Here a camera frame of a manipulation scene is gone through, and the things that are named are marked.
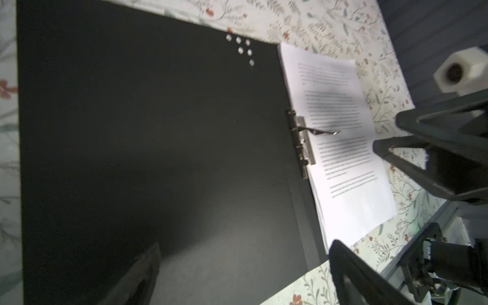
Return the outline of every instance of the white plastic part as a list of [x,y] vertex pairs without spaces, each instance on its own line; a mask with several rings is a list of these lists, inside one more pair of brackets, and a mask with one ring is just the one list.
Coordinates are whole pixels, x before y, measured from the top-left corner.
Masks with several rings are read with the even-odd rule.
[[[447,77],[448,70],[458,64],[462,76],[458,82]],[[488,88],[488,54],[478,47],[452,53],[435,71],[434,80],[441,92],[457,92],[459,96]]]
[[432,295],[430,294],[430,291],[427,291],[427,294],[426,296],[424,296],[424,299],[422,300],[422,303],[420,303],[420,305],[432,305]]

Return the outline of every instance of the dark wall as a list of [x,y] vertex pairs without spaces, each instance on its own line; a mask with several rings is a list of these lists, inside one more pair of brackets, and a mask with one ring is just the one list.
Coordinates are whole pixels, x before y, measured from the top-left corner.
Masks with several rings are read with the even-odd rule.
[[457,97],[432,75],[453,52],[488,44],[487,0],[378,0],[416,106]]

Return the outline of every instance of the floral tablecloth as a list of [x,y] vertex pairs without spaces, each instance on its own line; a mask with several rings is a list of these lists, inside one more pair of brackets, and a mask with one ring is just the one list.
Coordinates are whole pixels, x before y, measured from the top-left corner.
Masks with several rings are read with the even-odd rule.
[[[402,136],[395,115],[413,107],[375,0],[113,0],[136,9],[267,42],[286,41],[331,57],[355,59],[379,138]],[[0,1],[0,305],[20,304],[21,230],[15,1]],[[421,150],[398,154],[421,165]],[[439,208],[442,200],[385,163],[399,214],[352,246],[381,271]],[[329,262],[264,304],[336,304]]]

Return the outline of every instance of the white paper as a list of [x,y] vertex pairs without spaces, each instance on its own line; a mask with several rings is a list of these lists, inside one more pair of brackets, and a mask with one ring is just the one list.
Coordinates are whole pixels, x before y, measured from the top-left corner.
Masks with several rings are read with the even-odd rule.
[[383,161],[373,153],[376,134],[355,62],[285,43],[279,49],[297,116],[307,127],[340,131],[309,133],[316,164],[308,173],[326,249],[335,239],[352,246],[398,213]]

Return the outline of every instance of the white hexagonal nut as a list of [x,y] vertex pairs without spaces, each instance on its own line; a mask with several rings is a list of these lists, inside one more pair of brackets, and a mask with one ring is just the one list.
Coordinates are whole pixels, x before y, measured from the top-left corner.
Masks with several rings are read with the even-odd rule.
[[441,92],[466,95],[488,88],[488,54],[478,47],[452,53],[435,71]]

